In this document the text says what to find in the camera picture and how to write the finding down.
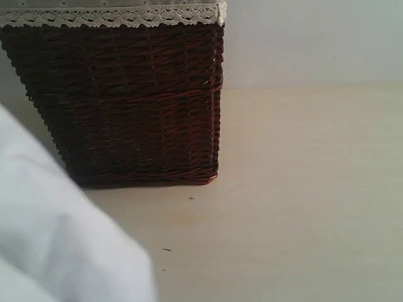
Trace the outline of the dark red wicker basket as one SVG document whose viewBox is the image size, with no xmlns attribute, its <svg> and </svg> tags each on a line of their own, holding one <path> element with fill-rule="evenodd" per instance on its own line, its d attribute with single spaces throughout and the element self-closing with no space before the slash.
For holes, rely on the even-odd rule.
<svg viewBox="0 0 403 302">
<path fill-rule="evenodd" d="M 6 25 L 1 46 L 80 186 L 217 177 L 222 25 Z"/>
</svg>

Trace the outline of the white t-shirt red lettering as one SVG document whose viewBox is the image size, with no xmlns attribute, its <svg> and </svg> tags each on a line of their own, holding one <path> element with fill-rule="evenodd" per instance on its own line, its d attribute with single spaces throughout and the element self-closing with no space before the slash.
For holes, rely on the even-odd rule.
<svg viewBox="0 0 403 302">
<path fill-rule="evenodd" d="M 157 301 L 142 246 L 1 109 L 1 300 Z"/>
</svg>

